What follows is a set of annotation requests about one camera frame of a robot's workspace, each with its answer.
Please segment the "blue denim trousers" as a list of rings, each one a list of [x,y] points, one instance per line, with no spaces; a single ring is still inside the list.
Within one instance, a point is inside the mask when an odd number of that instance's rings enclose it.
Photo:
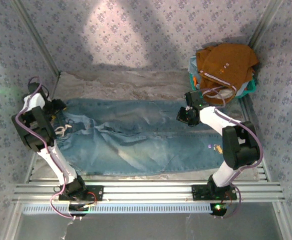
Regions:
[[[221,136],[209,126],[176,118],[181,101],[73,98],[53,121],[66,130],[58,147],[79,173],[150,176],[218,168],[213,147]]]

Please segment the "brown trousers with striped waistband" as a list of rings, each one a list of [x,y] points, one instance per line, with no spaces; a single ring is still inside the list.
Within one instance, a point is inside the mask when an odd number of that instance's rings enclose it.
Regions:
[[[247,45],[221,43],[196,52],[196,66],[201,78],[199,89],[211,105],[230,102],[242,85],[251,81],[253,67],[259,60]]]

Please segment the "light blue garment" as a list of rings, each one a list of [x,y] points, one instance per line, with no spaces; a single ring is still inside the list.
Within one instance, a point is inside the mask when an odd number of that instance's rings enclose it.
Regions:
[[[196,79],[198,81],[200,80],[200,75],[198,74],[197,61],[196,61],[196,56],[195,55],[191,56],[190,59],[189,59],[188,72],[193,77],[196,77]]]

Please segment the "teal plastic basket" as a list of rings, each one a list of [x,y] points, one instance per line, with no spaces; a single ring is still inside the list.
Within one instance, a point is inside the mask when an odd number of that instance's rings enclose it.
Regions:
[[[193,76],[191,74],[189,74],[189,81],[190,81],[191,89],[193,91],[196,91],[197,88],[195,88],[194,85],[193,85]],[[247,94],[255,92],[255,90],[256,90],[255,78],[254,78],[254,76],[252,76],[251,81],[249,81],[249,82],[247,82],[247,83],[242,85],[240,90],[237,92],[235,98],[236,99],[240,99],[240,98],[246,96]]]

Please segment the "black right controller board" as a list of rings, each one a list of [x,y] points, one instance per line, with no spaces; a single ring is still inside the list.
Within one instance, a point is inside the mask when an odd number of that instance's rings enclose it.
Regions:
[[[211,215],[216,217],[223,217],[227,212],[227,207],[225,203],[211,203]]]

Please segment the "black controller board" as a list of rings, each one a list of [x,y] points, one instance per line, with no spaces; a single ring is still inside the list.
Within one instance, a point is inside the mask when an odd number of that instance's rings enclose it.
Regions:
[[[225,203],[211,203],[211,215],[216,217],[223,217],[227,212],[227,207]]]
[[[68,214],[71,217],[84,217],[89,210],[89,206],[86,204],[71,203],[68,206]]]

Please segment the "black left controller board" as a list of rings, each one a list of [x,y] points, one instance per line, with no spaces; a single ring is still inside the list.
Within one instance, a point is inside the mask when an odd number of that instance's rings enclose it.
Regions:
[[[71,217],[84,217],[89,210],[89,206],[86,204],[71,203],[68,206],[68,214]]]

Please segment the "aluminium corner post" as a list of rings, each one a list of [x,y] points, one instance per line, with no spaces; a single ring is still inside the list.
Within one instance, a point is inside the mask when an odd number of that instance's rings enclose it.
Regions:
[[[24,4],[22,3],[22,0],[10,0],[10,2],[13,8],[15,9],[17,15],[19,16],[21,22],[24,24],[26,30],[30,34],[30,37],[34,41],[35,45],[37,46],[42,57],[44,58],[48,68],[55,75],[55,77],[58,78],[60,75],[60,71],[58,70],[57,65],[55,64],[51,54],[49,53],[38,30],[36,29],[35,24],[31,19],[31,16],[29,15]]]
[[[254,29],[254,32],[252,36],[249,39],[248,45],[252,49],[256,49],[264,36],[267,28],[270,26],[272,23],[272,20],[274,19],[278,9],[282,5],[284,0],[269,0],[267,3],[267,6],[261,15],[260,20],[258,21],[258,24],[256,28]]]

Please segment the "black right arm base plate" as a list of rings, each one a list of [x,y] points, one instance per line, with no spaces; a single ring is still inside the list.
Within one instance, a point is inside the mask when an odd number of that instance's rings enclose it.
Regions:
[[[194,201],[237,200],[235,188],[229,185],[216,187],[211,184],[195,184],[191,186],[191,193]]]

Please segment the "aluminium mounting rail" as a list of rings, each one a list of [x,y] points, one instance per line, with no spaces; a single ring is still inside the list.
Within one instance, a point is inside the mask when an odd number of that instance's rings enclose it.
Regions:
[[[13,201],[47,203],[54,194],[56,181],[48,179],[18,184]],[[108,203],[185,203],[192,202],[192,186],[206,185],[191,180],[88,180],[87,186],[103,186],[103,204]],[[243,203],[282,202],[282,188],[277,182],[237,181]]]

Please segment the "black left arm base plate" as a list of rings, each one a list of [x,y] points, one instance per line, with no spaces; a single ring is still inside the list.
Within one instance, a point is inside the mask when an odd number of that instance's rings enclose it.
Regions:
[[[78,202],[93,202],[103,199],[104,187],[102,185],[88,185],[86,187],[77,187],[70,189],[65,188],[65,191],[59,195],[60,201],[78,201]]]

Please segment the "aluminium side rail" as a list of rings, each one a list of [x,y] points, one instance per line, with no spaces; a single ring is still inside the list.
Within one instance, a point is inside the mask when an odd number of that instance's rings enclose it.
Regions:
[[[250,121],[254,124],[256,135],[260,142],[263,142],[263,137],[260,131],[260,127],[258,124],[257,115],[253,109],[253,102],[249,96],[244,96],[239,100],[243,117],[246,121]],[[258,182],[270,182],[271,177],[269,176],[269,170],[267,169],[267,164],[265,162],[265,153],[263,153],[263,158],[260,164],[255,168],[254,172],[256,172],[255,176]]]

